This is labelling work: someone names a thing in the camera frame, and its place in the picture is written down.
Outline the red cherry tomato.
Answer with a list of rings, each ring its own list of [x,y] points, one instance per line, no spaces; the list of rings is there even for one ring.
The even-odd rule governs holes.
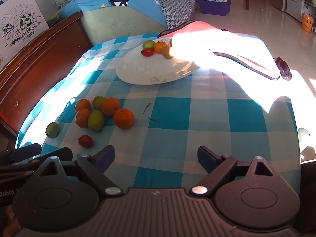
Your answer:
[[[92,138],[89,135],[82,135],[78,138],[78,143],[84,148],[91,148],[94,144]]]
[[[154,50],[151,49],[151,48],[142,49],[141,54],[142,54],[144,57],[151,57],[151,56],[153,56],[153,54],[154,54]]]

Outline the lone green fruit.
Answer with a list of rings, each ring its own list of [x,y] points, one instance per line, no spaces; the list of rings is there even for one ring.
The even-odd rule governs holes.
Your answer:
[[[46,136],[50,139],[55,138],[59,134],[59,125],[56,122],[51,122],[46,127]]]

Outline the orange tangerine with stem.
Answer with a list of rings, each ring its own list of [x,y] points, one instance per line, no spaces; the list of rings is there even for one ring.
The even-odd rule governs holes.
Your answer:
[[[128,129],[134,123],[134,114],[128,109],[119,109],[114,113],[114,123],[121,129]]]

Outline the brown kiwi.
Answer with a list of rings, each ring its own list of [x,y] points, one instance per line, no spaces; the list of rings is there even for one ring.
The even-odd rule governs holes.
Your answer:
[[[175,52],[172,47],[166,46],[162,49],[161,54],[166,59],[172,59],[175,55]]]

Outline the small orange tangerine front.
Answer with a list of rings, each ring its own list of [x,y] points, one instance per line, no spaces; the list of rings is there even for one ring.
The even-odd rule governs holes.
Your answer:
[[[162,53],[162,50],[167,47],[167,44],[165,42],[157,42],[154,44],[154,51],[157,53],[157,54],[161,54]]]

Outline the blue checkered tablecloth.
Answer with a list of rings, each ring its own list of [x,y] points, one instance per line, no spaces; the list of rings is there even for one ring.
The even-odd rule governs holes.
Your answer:
[[[190,188],[205,175],[197,150],[206,146],[240,161],[262,156],[299,191],[299,142],[290,99],[279,97],[264,110],[237,82],[213,69],[198,69],[180,80],[154,86],[121,81],[116,75],[118,62],[149,39],[150,35],[118,38],[83,54],[27,116],[16,147],[38,143],[42,153],[48,153],[66,146],[80,156],[112,145],[116,156],[106,176],[125,189]],[[108,118],[99,132],[78,127],[76,103],[99,95],[114,97],[132,111],[133,126],[122,130]],[[53,139],[46,136],[51,122],[59,125]],[[91,148],[79,145],[82,135],[92,138]]]

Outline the dark red wooden headboard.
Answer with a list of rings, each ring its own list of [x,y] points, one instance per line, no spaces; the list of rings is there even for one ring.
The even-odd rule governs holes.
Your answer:
[[[92,47],[77,12],[44,31],[1,71],[1,133],[15,140],[28,114]]]

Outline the white ceramic plate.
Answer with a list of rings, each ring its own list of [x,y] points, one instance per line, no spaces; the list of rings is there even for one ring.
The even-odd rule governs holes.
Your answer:
[[[159,85],[182,79],[199,69],[192,60],[181,54],[165,58],[153,52],[149,57],[141,54],[142,45],[129,51],[118,62],[116,74],[120,80],[133,85]]]

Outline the skim milk carton box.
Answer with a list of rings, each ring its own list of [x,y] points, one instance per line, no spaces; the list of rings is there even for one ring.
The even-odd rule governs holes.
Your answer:
[[[35,0],[8,0],[1,4],[1,70],[32,40],[48,29]]]

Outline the blue storage bin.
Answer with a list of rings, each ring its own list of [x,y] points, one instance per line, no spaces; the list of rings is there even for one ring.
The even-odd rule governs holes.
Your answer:
[[[230,13],[231,0],[228,0],[227,2],[198,0],[198,5],[202,14],[226,16]]]

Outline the blue and green cushion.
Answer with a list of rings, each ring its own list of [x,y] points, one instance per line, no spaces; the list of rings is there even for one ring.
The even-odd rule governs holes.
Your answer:
[[[72,0],[58,16],[82,12],[81,25],[93,45],[111,39],[166,30],[160,0]]]

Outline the orange smiley face stool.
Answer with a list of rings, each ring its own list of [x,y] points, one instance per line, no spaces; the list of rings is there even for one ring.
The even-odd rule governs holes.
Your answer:
[[[301,28],[310,33],[312,31],[312,27],[313,27],[313,21],[314,18],[312,15],[303,12],[302,13],[302,24],[301,24]]]

